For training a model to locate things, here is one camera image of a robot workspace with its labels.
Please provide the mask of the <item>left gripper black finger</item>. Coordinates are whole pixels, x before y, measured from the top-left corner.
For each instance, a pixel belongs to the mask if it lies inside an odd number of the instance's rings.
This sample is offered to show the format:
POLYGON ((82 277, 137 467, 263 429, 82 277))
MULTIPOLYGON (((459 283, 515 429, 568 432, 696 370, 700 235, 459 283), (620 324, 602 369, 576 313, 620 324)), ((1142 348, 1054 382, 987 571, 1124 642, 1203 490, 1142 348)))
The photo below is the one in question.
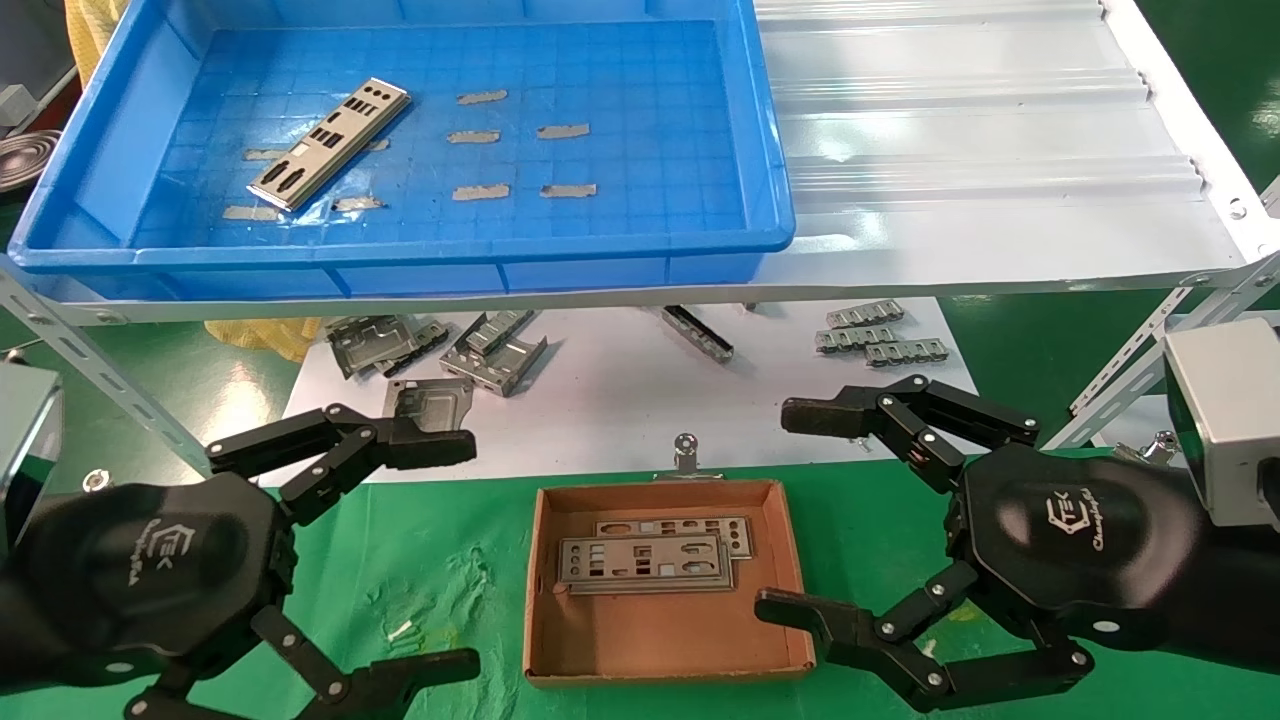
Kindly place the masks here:
POLYGON ((370 418, 333 404, 212 442, 215 473, 244 479, 297 462, 307 466, 280 487, 279 505, 306 527, 332 509, 376 469, 448 468, 474 460, 468 430, 421 430, 408 418, 370 418))

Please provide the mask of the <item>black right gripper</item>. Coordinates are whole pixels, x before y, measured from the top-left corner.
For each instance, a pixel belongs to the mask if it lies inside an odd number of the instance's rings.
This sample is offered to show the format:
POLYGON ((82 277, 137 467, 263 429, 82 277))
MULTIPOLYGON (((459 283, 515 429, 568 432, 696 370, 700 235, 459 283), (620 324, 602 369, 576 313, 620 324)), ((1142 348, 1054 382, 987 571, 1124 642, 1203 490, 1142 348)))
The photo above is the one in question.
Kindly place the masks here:
POLYGON ((754 602, 759 620, 809 633, 826 662, 878 676, 913 710, 1070 691, 1094 669, 1070 637, 1277 671, 1277 533, 1215 525, 1185 471, 1042 454, 1027 447, 1034 418, 925 375, 787 398, 780 421, 800 436, 873 436, 934 492, 957 491, 954 551, 980 574, 952 562, 882 616, 776 588, 754 602), (942 434, 997 450, 963 473, 965 455, 942 434), (1032 648, 950 664, 924 655, 916 638, 972 592, 1032 648))

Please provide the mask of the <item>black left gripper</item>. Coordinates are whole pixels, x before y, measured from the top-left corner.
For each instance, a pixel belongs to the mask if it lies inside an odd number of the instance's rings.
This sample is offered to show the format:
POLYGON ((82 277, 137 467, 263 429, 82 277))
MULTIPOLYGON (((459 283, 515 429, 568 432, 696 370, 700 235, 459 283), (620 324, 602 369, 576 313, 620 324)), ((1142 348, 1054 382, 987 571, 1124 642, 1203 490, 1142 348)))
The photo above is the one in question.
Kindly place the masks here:
POLYGON ((471 648, 340 674, 279 610, 297 562, 276 501, 230 474, 44 500, 3 561, 3 691, 161 673, 127 719, 237 719, 187 694, 260 641, 314 691, 298 719, 403 719, 419 692, 479 676, 471 648))

